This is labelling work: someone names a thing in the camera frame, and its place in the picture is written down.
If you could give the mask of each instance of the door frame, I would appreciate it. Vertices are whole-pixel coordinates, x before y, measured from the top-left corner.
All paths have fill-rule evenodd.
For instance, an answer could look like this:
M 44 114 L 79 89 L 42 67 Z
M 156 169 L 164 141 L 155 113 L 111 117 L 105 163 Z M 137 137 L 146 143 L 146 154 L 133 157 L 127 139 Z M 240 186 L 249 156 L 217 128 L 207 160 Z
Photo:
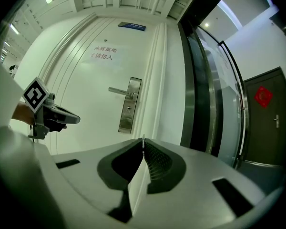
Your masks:
M 256 75 L 254 77 L 251 77 L 249 79 L 244 80 L 245 91 L 248 92 L 248 90 L 247 90 L 248 82 L 254 82 L 255 80 L 257 82 L 260 82 L 261 78 L 263 78 L 263 80 L 267 80 L 267 79 L 270 79 L 270 78 L 278 76 L 278 75 L 283 76 L 284 84 L 286 85 L 286 78 L 284 76 L 282 68 L 281 67 L 277 67 L 277 68 L 272 69 L 270 71 L 264 72 L 262 74 L 259 74 L 259 75 Z M 248 118 L 249 118 L 249 123 L 251 123 L 251 114 L 252 113 L 251 113 L 251 108 L 249 107 L 249 101 L 250 100 L 247 99 L 247 101 L 248 101 Z M 240 156 L 240 159 L 238 161 L 238 164 L 237 164 L 236 168 L 239 168 L 241 166 L 242 162 L 246 162 L 246 157 L 247 157 L 248 150 L 249 150 L 250 136 L 251 136 L 251 129 L 248 128 L 247 142 L 246 142 L 246 144 L 244 144 L 244 148 L 243 148 L 243 151 L 241 153 L 241 156 Z M 261 163 L 253 162 L 253 161 L 250 161 L 250 163 L 256 163 L 257 165 L 261 165 Z M 267 167 L 277 167 L 277 165 L 270 165 L 270 164 L 264 164 L 264 165 L 267 166 Z
M 182 42 L 184 55 L 184 70 L 185 70 L 185 103 L 184 120 L 182 127 L 182 135 L 180 146 L 191 147 L 193 127 L 194 127 L 194 110 L 195 110 L 195 87 L 194 87 L 194 66 L 193 57 L 190 50 L 190 45 L 185 35 L 184 28 L 181 23 L 178 23 L 180 38 Z

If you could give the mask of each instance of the wall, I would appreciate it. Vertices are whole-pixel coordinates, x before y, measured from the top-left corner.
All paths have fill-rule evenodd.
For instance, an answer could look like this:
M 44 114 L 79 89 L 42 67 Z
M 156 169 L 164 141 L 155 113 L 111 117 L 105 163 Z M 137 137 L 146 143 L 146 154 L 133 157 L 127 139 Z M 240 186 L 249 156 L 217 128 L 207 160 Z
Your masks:
M 103 13 L 104 10 L 100 11 L 99 14 L 104 17 L 123 17 L 125 21 L 131 21 L 134 18 L 140 17 L 141 20 L 146 23 L 149 22 L 152 24 L 166 21 L 167 24 L 170 25 L 168 26 L 167 36 L 168 70 L 165 73 L 163 104 L 161 108 L 163 114 L 160 115 L 159 134 L 157 138 L 174 144 L 180 144 L 184 115 L 185 74 L 182 45 L 176 23 L 173 24 L 171 19 L 164 19 L 146 13 L 146 15 L 140 12 L 126 14 L 123 12 L 116 13 L 113 10 L 111 11 L 111 9 L 107 10 L 106 14 Z M 75 16 L 73 15 L 71 18 L 50 26 L 40 34 L 23 57 L 15 76 L 15 81 L 23 90 L 40 74 L 49 55 L 61 38 L 82 19 L 90 15 L 92 11 L 97 10 L 82 10 L 76 13 Z M 11 121 L 10 125 L 14 130 L 20 132 L 25 132 L 27 128 L 18 121 Z
M 161 53 L 155 52 L 153 62 L 156 64 L 151 65 L 153 56 L 150 55 L 150 51 L 152 42 L 157 43 L 156 50 L 161 48 L 158 42 L 164 44 L 165 41 L 160 38 L 161 35 L 164 36 L 165 30 L 161 29 L 161 24 L 155 26 L 137 20 L 131 21 L 146 25 L 144 32 L 118 27 L 122 21 L 123 19 L 118 18 L 97 18 L 74 38 L 55 64 L 47 87 L 55 93 L 55 103 L 79 115 L 81 121 L 77 125 L 69 125 L 63 132 L 47 135 L 45 141 L 47 147 L 51 147 L 52 154 L 56 150 L 59 154 L 83 151 L 142 137 L 136 126 L 140 126 L 138 116 L 143 110 L 145 114 L 141 125 L 148 122 L 148 128 L 142 128 L 142 132 L 146 137 L 151 137 L 156 111 L 148 112 L 147 107 L 156 107 L 159 87 L 153 84 L 153 77 L 149 77 L 149 74 L 153 74 L 159 83 L 162 72 L 160 64 L 163 61 L 160 58 L 156 59 Z M 89 58 L 96 46 L 116 47 L 116 57 L 120 56 L 120 63 L 115 55 L 109 65 L 91 62 Z M 133 131 L 131 134 L 121 134 L 117 128 L 125 97 L 110 93 L 108 87 L 127 89 L 130 77 L 142 79 L 143 84 L 135 109 L 137 118 L 133 124 Z M 148 104 L 150 95 L 154 95 L 156 100 Z
M 110 10 L 113 8 L 113 0 L 76 0 L 79 7 L 84 7 L 84 10 L 88 10 L 92 7 L 93 10 L 105 9 Z M 149 6 L 149 10 L 153 7 L 155 0 L 120 0 L 121 5 L 115 9 L 118 11 L 127 8 L 133 11 L 133 13 L 147 14 L 146 9 Z M 176 18 L 180 17 L 186 10 L 187 4 L 191 0 L 160 0 L 156 9 L 157 16 L 160 17 L 159 12 L 163 12 L 161 18 L 166 18 L 170 13 L 170 19 L 176 22 Z M 11 53 L 22 58 L 30 45 L 38 37 L 38 35 L 45 28 L 53 25 L 56 22 L 61 21 L 66 16 L 73 16 L 76 11 L 72 9 L 72 0 L 54 0 L 47 4 L 45 0 L 25 0 L 24 4 L 15 14 L 13 21 L 10 21 L 20 32 L 20 35 L 16 35 L 14 31 L 10 30 L 6 41 L 8 41 L 13 50 Z
M 185 103 L 184 56 L 178 26 L 167 30 L 167 58 L 157 139 L 180 145 Z
M 240 27 L 245 26 L 259 14 L 269 8 L 267 0 L 222 0 L 237 17 Z M 200 24 L 219 41 L 234 35 L 238 29 L 226 13 L 217 5 Z
M 8 125 L 21 92 L 21 88 L 0 64 L 0 127 Z
M 265 11 L 226 40 L 244 80 L 281 67 L 286 78 L 286 36 Z
M 20 61 L 16 60 L 14 57 L 11 57 L 11 56 L 9 56 L 9 55 L 6 55 L 6 57 L 5 57 L 5 59 L 4 59 L 3 63 L 2 63 L 3 67 L 4 67 L 7 71 L 9 71 L 9 70 L 10 70 L 10 67 L 11 67 L 12 65 L 15 65 L 15 64 L 19 66 Z
M 16 83 L 23 90 L 25 90 L 31 81 L 39 75 L 50 53 L 53 51 L 62 37 L 86 17 L 86 14 L 78 13 L 72 18 L 66 19 L 63 22 L 54 24 L 45 29 L 38 36 L 32 46 L 28 49 L 27 53 L 24 55 L 14 78 Z M 29 131 L 27 124 L 17 120 L 11 120 L 10 126 L 14 131 L 21 132 L 25 135 L 27 135 Z

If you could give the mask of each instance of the white wall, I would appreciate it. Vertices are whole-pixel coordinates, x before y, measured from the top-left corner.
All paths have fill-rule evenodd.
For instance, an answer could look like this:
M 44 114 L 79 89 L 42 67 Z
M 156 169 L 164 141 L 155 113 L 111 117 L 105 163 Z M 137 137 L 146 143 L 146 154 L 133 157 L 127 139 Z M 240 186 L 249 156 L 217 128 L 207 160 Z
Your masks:
M 52 25 L 38 36 L 24 55 L 14 78 L 16 83 L 23 90 L 25 90 L 31 81 L 39 75 L 50 53 L 62 37 L 86 17 L 86 14 L 79 13 L 72 18 Z M 18 131 L 25 135 L 28 133 L 28 125 L 21 121 L 11 120 L 10 126 L 14 131 Z
M 226 40 L 244 80 L 277 67 L 286 78 L 286 36 L 269 20 L 271 15 L 265 11 Z
M 0 127 L 7 126 L 21 96 L 21 88 L 0 64 Z
M 251 20 L 269 8 L 267 0 L 222 0 L 237 17 L 241 26 L 247 25 Z M 219 41 L 226 40 L 234 35 L 238 29 L 226 13 L 217 5 L 200 24 Z
M 185 107 L 185 71 L 178 26 L 169 26 L 167 36 L 166 72 L 157 139 L 180 145 Z
M 79 5 L 82 5 L 85 8 L 84 10 L 88 10 L 91 6 L 96 10 L 100 8 L 110 10 L 113 7 L 113 0 L 107 0 L 107 8 L 103 7 L 104 0 L 77 1 L 79 2 Z M 141 9 L 138 9 L 139 1 L 141 1 Z M 154 0 L 121 0 L 121 6 L 115 9 L 123 10 L 127 8 L 132 10 L 133 13 L 142 12 L 146 15 L 146 8 L 150 1 L 151 4 L 149 9 L 151 10 Z M 188 2 L 189 0 L 160 0 L 156 10 L 157 16 L 155 17 L 160 17 L 159 12 L 161 11 L 165 12 L 166 15 L 171 3 L 173 3 L 170 15 L 174 18 L 178 18 L 185 12 L 185 8 L 178 5 L 183 4 L 185 6 Z M 54 0 L 49 4 L 47 4 L 45 0 L 25 0 L 12 21 L 14 26 L 19 30 L 20 35 L 16 35 L 14 31 L 10 30 L 6 37 L 6 41 L 8 41 L 15 49 L 15 55 L 17 54 L 18 57 L 22 58 L 22 54 L 27 51 L 42 30 L 63 20 L 66 16 L 74 15 L 76 12 L 72 9 L 72 3 L 72 0 Z
M 75 16 L 73 15 L 71 18 L 50 26 L 40 34 L 23 57 L 15 76 L 15 81 L 23 90 L 40 74 L 44 63 L 61 38 L 81 20 L 90 15 L 92 11 L 92 9 L 82 10 L 76 13 Z M 146 23 L 158 24 L 166 21 L 170 25 L 167 38 L 168 70 L 164 80 L 163 114 L 160 115 L 159 135 L 157 138 L 180 144 L 184 116 L 185 74 L 182 44 L 176 23 L 173 24 L 171 19 L 163 19 L 149 14 L 143 15 L 139 12 L 136 15 L 125 13 L 116 13 L 115 15 L 115 17 L 125 18 L 125 21 L 131 21 L 136 17 L 140 17 Z M 25 127 L 18 121 L 12 121 L 10 125 L 14 130 L 25 132 Z
M 19 60 L 16 60 L 14 57 L 11 57 L 11 56 L 9 56 L 9 55 L 6 55 L 6 57 L 5 57 L 5 59 L 4 59 L 4 61 L 3 61 L 3 63 L 2 63 L 2 65 L 3 65 L 3 67 L 7 70 L 7 71 L 9 71 L 10 70 L 10 67 L 12 66 L 12 65 L 19 65 L 20 64 L 20 61 Z

